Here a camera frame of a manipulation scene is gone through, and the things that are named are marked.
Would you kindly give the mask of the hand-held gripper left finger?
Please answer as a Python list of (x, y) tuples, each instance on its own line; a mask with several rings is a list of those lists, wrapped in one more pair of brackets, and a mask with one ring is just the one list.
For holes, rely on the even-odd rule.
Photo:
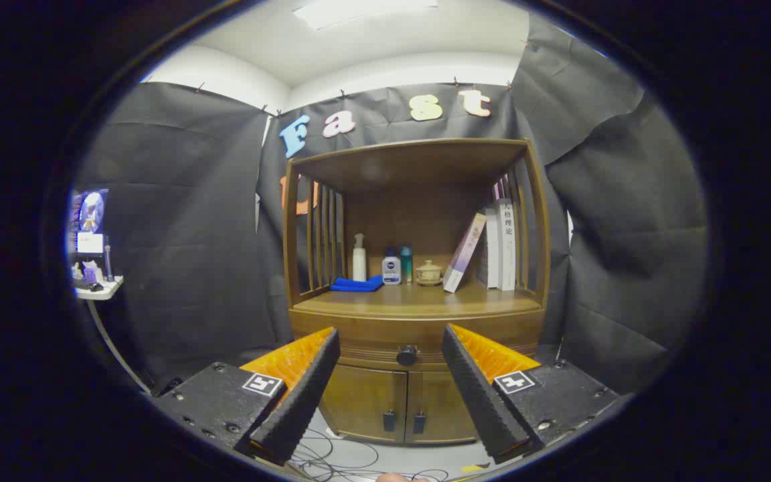
[(215, 361), (156, 405), (214, 445), (283, 465), (308, 429), (340, 354), (339, 332), (326, 327), (242, 366)]

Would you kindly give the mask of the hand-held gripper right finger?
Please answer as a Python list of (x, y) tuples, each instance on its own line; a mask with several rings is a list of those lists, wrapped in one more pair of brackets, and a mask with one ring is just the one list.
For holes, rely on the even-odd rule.
[(620, 397), (569, 361), (541, 363), (454, 323), (444, 328), (442, 354), (496, 463), (556, 445)]

